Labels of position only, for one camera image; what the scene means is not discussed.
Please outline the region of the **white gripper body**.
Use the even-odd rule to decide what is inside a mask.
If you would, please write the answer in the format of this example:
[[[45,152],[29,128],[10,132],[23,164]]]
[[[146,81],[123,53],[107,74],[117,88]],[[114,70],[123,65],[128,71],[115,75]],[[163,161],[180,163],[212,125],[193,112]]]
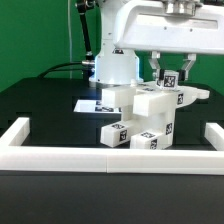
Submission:
[[[186,16],[167,14],[160,1],[132,0],[116,15],[113,43],[139,51],[224,55],[224,7],[203,5]]]

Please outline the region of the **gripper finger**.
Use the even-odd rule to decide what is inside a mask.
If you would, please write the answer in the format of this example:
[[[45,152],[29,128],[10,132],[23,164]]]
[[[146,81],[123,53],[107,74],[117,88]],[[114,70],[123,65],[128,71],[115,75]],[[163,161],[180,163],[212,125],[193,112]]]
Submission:
[[[196,61],[196,55],[194,53],[188,53],[183,59],[183,66],[178,70],[179,81],[186,81],[189,77],[189,71],[193,67]]]
[[[160,53],[158,51],[152,51],[149,57],[149,64],[153,69],[153,77],[156,81],[162,82],[164,80],[164,70],[159,64]]]

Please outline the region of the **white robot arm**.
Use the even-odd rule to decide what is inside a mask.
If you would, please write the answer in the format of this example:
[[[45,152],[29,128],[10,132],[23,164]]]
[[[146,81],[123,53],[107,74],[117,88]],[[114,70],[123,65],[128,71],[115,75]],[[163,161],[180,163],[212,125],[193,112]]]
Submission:
[[[151,53],[158,74],[162,53],[184,53],[179,79],[186,80],[198,54],[224,55],[224,6],[200,0],[96,0],[101,13],[101,49],[91,84],[142,81],[138,51]]]

